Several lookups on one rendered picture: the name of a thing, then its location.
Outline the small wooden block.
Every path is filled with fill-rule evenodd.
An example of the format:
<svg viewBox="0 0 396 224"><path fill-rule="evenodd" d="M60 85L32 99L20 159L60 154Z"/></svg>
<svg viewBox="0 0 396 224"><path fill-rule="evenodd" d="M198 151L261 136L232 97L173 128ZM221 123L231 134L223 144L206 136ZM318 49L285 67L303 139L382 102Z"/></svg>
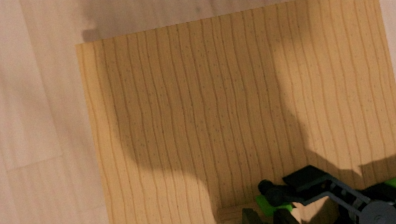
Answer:
<svg viewBox="0 0 396 224"><path fill-rule="evenodd" d="M289 203L292 206L292 215L301 224L298 208L292 202ZM266 217L257 202L217 210L220 224L242 224L242 208L252 208L263 222L273 224L273 216Z"/></svg>

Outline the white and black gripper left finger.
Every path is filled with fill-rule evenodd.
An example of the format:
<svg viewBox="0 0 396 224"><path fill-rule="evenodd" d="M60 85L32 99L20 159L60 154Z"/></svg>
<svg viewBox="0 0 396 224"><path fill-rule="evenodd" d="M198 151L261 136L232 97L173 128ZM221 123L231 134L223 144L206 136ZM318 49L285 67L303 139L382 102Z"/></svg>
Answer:
<svg viewBox="0 0 396 224"><path fill-rule="evenodd" d="M242 224L263 224L258 213L252 208L242 209Z"/></svg>

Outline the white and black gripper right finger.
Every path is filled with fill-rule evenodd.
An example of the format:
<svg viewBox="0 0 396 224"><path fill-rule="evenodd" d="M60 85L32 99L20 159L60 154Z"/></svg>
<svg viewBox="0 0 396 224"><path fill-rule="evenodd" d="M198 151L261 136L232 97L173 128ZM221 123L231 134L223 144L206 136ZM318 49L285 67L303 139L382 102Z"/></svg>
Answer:
<svg viewBox="0 0 396 224"><path fill-rule="evenodd" d="M273 224L300 224L287 208L277 208L273 211Z"/></svg>

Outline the light wooden board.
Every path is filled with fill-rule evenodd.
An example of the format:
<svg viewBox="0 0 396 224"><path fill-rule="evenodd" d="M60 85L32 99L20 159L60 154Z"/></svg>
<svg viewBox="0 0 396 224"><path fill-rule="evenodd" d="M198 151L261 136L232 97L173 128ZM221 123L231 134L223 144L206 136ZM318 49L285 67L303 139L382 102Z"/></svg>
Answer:
<svg viewBox="0 0 396 224"><path fill-rule="evenodd" d="M109 224L220 224L308 165L396 177L379 0L291 0L74 45Z"/></svg>

